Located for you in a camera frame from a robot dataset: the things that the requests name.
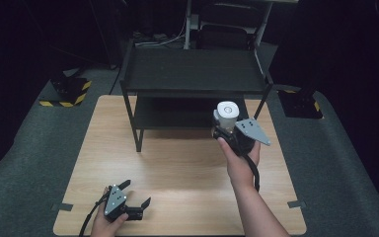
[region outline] upper shelf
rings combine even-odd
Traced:
[[[131,49],[122,80],[128,92],[263,94],[253,51]]]

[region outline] yellow and black hazard tape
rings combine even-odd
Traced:
[[[75,107],[80,106],[81,103],[85,100],[86,93],[88,92],[89,87],[91,86],[91,81],[87,81],[81,90],[80,96],[72,101],[46,101],[39,100],[39,104],[45,107]]]

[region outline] gray carpet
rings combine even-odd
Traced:
[[[275,47],[263,47],[269,65]],[[0,236],[54,236],[57,215],[94,107],[117,70],[93,67],[85,101],[74,108],[35,103],[0,162]],[[120,90],[115,84],[114,95]],[[379,236],[379,197],[330,103],[324,119],[286,118],[276,91],[267,101],[307,225],[304,236]]]

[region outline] person's left hand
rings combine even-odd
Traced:
[[[105,203],[101,203],[98,207],[97,216],[94,219],[94,226],[92,227],[91,237],[114,237],[117,230],[124,221],[128,218],[128,214],[124,213],[119,216],[115,221],[109,222],[104,216]]]

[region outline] table surface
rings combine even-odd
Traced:
[[[246,104],[251,115],[258,101]],[[266,105],[258,121],[272,142],[262,146],[260,193],[290,234],[303,234],[301,209],[287,204],[297,197]],[[124,190],[127,205],[152,201],[143,220],[126,222],[120,236],[244,234],[226,161],[209,131],[146,130],[144,136],[137,153],[123,97],[99,99],[63,199],[73,208],[59,210],[56,235],[79,234],[104,187],[125,180],[131,180]]]

